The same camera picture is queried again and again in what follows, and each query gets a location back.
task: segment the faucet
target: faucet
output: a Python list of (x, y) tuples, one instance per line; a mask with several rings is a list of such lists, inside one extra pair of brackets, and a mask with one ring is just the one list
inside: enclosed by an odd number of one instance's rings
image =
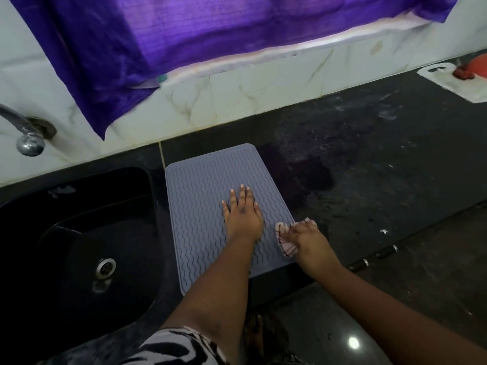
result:
[(56, 133), (56, 129), (51, 123), (40, 118), (26, 118), (22, 114), (17, 113), (15, 110), (0, 104), (0, 116), (3, 116), (10, 123), (13, 124), (15, 128), (22, 133), (22, 136), (17, 139), (17, 150), (26, 156), (37, 156), (40, 155), (46, 144), (44, 142), (44, 127), (42, 125), (35, 125), (35, 121), (42, 121), (44, 125), (47, 123)]

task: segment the wavy ridge pattern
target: wavy ridge pattern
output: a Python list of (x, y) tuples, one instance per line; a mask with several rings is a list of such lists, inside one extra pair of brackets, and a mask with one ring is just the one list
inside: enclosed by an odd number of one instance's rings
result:
[(251, 144), (172, 163), (166, 168), (167, 195), (181, 292), (185, 294), (226, 244), (221, 200), (231, 188), (252, 188), (265, 228), (254, 248), (249, 278), (291, 262), (277, 245), (277, 222), (294, 222), (271, 175)]

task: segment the patterned clothing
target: patterned clothing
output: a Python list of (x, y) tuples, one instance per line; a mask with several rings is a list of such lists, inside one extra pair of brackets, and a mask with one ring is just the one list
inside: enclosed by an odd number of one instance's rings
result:
[(216, 343), (188, 328), (164, 328), (155, 332), (139, 352), (122, 364), (130, 365), (225, 365), (227, 359)]

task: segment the black sink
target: black sink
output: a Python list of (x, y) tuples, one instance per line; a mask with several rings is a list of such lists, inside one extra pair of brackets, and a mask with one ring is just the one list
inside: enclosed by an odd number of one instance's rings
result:
[(18, 319), (11, 333), (29, 341), (22, 362), (129, 325), (154, 302), (162, 254), (144, 170), (112, 170), (35, 192), (1, 207), (0, 221), (12, 251), (3, 257), (13, 277), (4, 288)]

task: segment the red object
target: red object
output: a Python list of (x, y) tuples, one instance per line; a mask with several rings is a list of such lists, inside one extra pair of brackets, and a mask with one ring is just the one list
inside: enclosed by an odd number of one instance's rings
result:
[(454, 76), (461, 80), (474, 79), (475, 75), (487, 78), (487, 53), (477, 56), (468, 64), (458, 67), (454, 71)]

